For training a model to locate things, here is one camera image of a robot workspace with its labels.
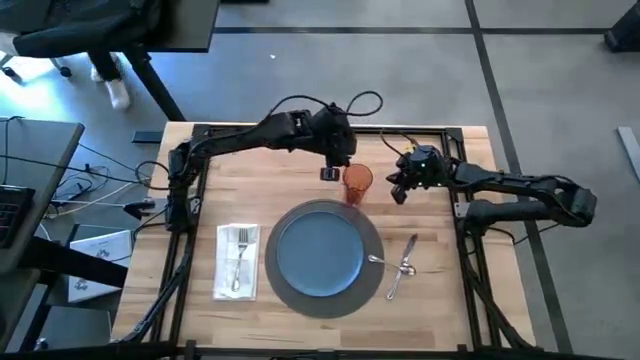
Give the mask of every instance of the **shoe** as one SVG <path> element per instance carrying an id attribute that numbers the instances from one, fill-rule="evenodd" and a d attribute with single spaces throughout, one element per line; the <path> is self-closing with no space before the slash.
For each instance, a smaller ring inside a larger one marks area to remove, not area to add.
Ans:
<path id="1" fill-rule="evenodd" d="M 125 110 L 131 105 L 129 92 L 122 80 L 112 80 L 105 83 L 111 97 L 111 106 L 115 110 Z"/>
<path id="2" fill-rule="evenodd" d="M 113 59 L 113 62 L 116 63 L 116 67 L 118 68 L 118 72 L 120 73 L 120 75 L 123 75 L 122 72 L 122 64 L 120 63 L 120 58 L 118 57 L 118 55 L 111 53 L 111 58 Z M 104 79 L 102 78 L 102 76 L 100 76 L 100 73 L 98 72 L 98 70 L 96 69 L 95 66 L 91 65 L 91 80 L 93 82 L 103 82 Z"/>
<path id="3" fill-rule="evenodd" d="M 98 70 L 96 70 L 95 66 L 91 66 L 91 80 L 93 82 L 103 82 L 104 79 L 102 79 L 102 76 L 100 76 L 100 74 L 98 73 Z"/>

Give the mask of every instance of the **black floor stripe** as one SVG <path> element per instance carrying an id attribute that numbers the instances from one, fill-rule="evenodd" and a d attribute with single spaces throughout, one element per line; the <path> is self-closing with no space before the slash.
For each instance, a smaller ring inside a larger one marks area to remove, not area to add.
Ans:
<path id="1" fill-rule="evenodd" d="M 217 34 L 471 34 L 457 27 L 217 27 Z"/>
<path id="2" fill-rule="evenodd" d="M 472 29 L 474 29 L 473 37 L 476 42 L 478 56 L 480 58 L 480 66 L 482 67 L 485 82 L 487 83 L 489 98 L 491 100 L 491 105 L 493 106 L 493 112 L 496 118 L 496 123 L 498 125 L 498 131 L 502 139 L 505 155 L 507 157 L 509 170 L 512 173 L 520 174 L 522 173 L 520 161 L 518 160 L 513 136 L 511 135 L 511 130 L 509 128 L 509 124 L 507 123 L 507 117 L 504 112 L 502 99 L 500 98 L 498 86 L 493 75 L 487 47 L 482 35 L 483 31 L 480 29 L 480 22 L 476 13 L 475 4 L 473 0 L 465 0 L 465 4 L 467 7 L 467 12 L 469 14 L 471 27 Z M 529 201 L 529 199 L 519 197 L 518 201 Z M 573 353 L 571 340 L 569 338 L 569 331 L 567 330 L 567 325 L 564 321 L 558 294 L 555 289 L 553 277 L 551 276 L 551 269 L 549 268 L 549 263 L 547 261 L 544 247 L 540 239 L 538 226 L 535 221 L 527 221 L 525 222 L 525 228 L 527 230 L 527 235 L 529 236 L 529 243 L 531 245 L 531 252 L 533 253 L 536 272 L 538 273 L 538 279 L 542 287 L 542 293 L 551 320 L 551 328 L 555 336 L 558 351 L 563 353 Z"/>
<path id="3" fill-rule="evenodd" d="M 486 35 L 601 35 L 604 28 L 481 28 Z M 221 26 L 216 34 L 473 34 L 466 27 L 375 27 L 375 26 Z"/>
<path id="4" fill-rule="evenodd" d="M 609 29 L 603 28 L 482 28 L 486 35 L 602 35 Z"/>

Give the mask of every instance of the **person's leg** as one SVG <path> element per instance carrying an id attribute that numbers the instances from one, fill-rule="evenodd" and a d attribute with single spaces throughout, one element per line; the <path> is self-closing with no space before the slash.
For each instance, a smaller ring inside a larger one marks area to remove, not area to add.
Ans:
<path id="1" fill-rule="evenodd" d="M 95 80 L 103 80 L 109 89 L 109 96 L 111 97 L 111 105 L 114 109 L 124 110 L 129 107 L 131 100 L 129 99 L 129 93 L 122 81 L 120 71 L 116 66 L 115 61 L 111 58 L 111 54 L 108 51 L 91 51 L 88 52 L 89 59 L 93 63 L 96 69 L 96 73 L 99 76 L 94 76 L 92 71 L 91 78 Z"/>

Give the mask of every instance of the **keyboard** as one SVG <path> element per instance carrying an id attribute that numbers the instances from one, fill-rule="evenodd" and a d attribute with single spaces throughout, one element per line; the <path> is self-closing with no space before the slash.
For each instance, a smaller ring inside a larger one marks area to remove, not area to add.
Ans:
<path id="1" fill-rule="evenodd" d="M 0 248 L 11 247 L 33 204 L 35 190 L 19 186 L 0 186 Z"/>

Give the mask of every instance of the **gray floor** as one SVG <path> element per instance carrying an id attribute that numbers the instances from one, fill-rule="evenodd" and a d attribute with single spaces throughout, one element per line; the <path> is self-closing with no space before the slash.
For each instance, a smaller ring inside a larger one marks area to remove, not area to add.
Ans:
<path id="1" fill-rule="evenodd" d="M 584 28 L 611 26 L 634 2 L 476 0 L 476 7 L 483 27 Z M 467 27 L 469 19 L 463 0 L 272 0 L 268 6 L 223 7 L 218 25 Z M 640 55 L 610 54 L 601 36 L 593 35 L 488 35 L 484 40 L 523 171 L 570 176 L 599 197 L 591 227 L 556 228 L 543 235 L 574 349 L 640 358 L 640 245 L 633 238 L 640 232 L 633 210 L 640 184 L 614 133 L 624 125 L 640 135 Z M 166 120 L 128 64 L 134 106 L 122 114 L 111 110 L 106 90 L 89 80 L 86 56 L 65 61 L 75 73 L 71 80 L 59 77 L 45 60 L 19 60 L 22 64 L 13 67 L 25 84 L 0 77 L 0 115 L 80 121 L 87 126 L 86 145 L 129 164 L 154 158 L 157 147 L 129 140 L 134 129 L 161 129 Z M 209 54 L 158 54 L 153 63 L 193 121 L 256 121 L 287 95 L 304 93 L 344 105 L 356 92 L 374 89 L 385 96 L 385 107 L 359 121 L 485 125 L 506 169 L 471 35 L 216 34 Z M 48 101 L 35 103 L 35 96 Z M 301 106 L 315 109 L 306 103 L 288 108 Z M 106 164 L 79 150 L 74 164 L 84 162 Z M 115 174 L 131 176 L 111 167 Z M 110 183 L 93 196 L 117 186 Z M 132 189 L 110 201 L 135 201 L 144 193 Z M 99 207 L 46 224 L 62 239 L 74 222 L 135 226 L 119 210 Z M 518 257 L 536 337 L 553 349 L 526 244 L 518 247 Z M 78 336 L 93 343 L 94 336 L 104 335 Z M 51 337 L 54 347 L 77 344 Z"/>

